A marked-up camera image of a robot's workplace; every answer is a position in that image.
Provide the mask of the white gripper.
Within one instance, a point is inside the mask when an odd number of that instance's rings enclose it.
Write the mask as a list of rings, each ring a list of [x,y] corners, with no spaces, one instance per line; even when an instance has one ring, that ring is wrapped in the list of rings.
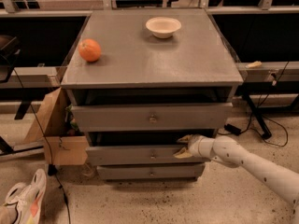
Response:
[[[188,148],[183,147],[174,154],[177,159],[188,159],[192,156],[215,160],[218,158],[214,150],[216,144],[215,138],[205,137],[203,135],[187,134],[177,140],[180,144],[188,144]]]

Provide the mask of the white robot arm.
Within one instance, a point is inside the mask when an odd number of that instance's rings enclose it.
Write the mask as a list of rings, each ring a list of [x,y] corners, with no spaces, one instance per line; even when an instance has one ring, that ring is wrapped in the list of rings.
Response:
[[[233,138],[186,135],[178,140],[183,147],[174,154],[177,159],[209,159],[227,167],[242,167],[292,206],[291,224],[299,224],[299,174],[257,156]]]

